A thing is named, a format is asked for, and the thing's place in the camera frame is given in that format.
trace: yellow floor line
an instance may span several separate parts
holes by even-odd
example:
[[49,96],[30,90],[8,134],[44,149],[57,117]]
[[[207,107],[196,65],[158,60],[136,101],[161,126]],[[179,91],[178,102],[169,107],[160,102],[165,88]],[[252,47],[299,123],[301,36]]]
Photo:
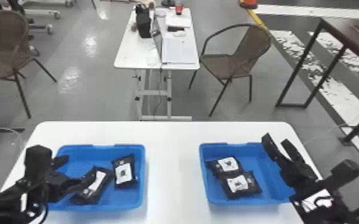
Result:
[[264,27],[265,29],[268,30],[267,26],[263,23],[263,21],[258,17],[258,15],[256,15],[253,10],[247,10],[247,12],[249,13],[249,15],[251,16],[251,18],[255,21],[256,24]]

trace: red object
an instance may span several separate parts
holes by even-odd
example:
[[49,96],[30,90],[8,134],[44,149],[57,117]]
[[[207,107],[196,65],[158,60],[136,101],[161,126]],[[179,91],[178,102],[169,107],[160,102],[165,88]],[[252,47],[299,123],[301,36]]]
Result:
[[239,5],[243,8],[256,9],[258,7],[257,0],[239,0]]
[[182,10],[184,9],[183,5],[175,5],[175,13],[177,15],[182,15]]

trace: laptop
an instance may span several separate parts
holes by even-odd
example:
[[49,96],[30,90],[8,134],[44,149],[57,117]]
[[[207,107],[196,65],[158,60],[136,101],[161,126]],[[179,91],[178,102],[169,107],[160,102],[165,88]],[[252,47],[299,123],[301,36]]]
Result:
[[176,37],[167,33],[163,37],[157,22],[157,17],[153,19],[152,37],[156,45],[159,57],[163,64],[195,64],[197,61],[197,53],[190,47],[189,38]]

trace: laptop screen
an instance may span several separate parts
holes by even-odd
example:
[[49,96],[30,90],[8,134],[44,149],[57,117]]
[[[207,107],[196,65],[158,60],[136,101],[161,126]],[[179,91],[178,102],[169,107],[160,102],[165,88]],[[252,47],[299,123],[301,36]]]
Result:
[[154,44],[156,45],[157,51],[159,53],[160,60],[162,60],[162,46],[163,46],[163,38],[162,33],[160,31],[159,23],[157,22],[157,17],[153,17],[153,25],[151,35],[154,40]]

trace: table top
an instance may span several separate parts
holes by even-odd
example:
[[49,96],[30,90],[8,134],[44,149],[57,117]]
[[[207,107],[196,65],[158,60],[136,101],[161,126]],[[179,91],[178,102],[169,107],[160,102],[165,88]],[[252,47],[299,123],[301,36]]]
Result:
[[329,33],[359,56],[359,33],[354,29],[354,26],[359,26],[359,20],[322,18],[322,21]]
[[[141,207],[126,211],[51,211],[45,223],[267,223],[302,224],[291,203],[275,206],[209,205],[199,161],[204,142],[260,142],[270,133],[279,150],[287,138],[320,176],[291,125],[283,122],[43,122],[26,147],[41,144],[53,156],[69,144],[143,144],[146,185]],[[25,150],[2,190],[24,174]]]
[[[191,17],[189,8],[185,8],[182,12],[184,16]],[[150,18],[153,19],[154,11],[150,11]],[[126,25],[124,35],[121,40],[120,47],[117,52],[114,66],[118,69],[159,69],[162,67],[164,70],[198,70],[200,68],[199,57],[195,60],[194,64],[164,64],[162,66],[159,53],[154,44],[153,38],[142,39],[138,31],[133,32],[131,26],[136,21],[136,12],[132,10],[131,15]],[[165,18],[157,18],[162,35],[167,30]],[[195,33],[193,30],[193,23],[190,28],[185,28],[186,37],[189,38],[191,49],[197,53],[197,46],[195,40]]]

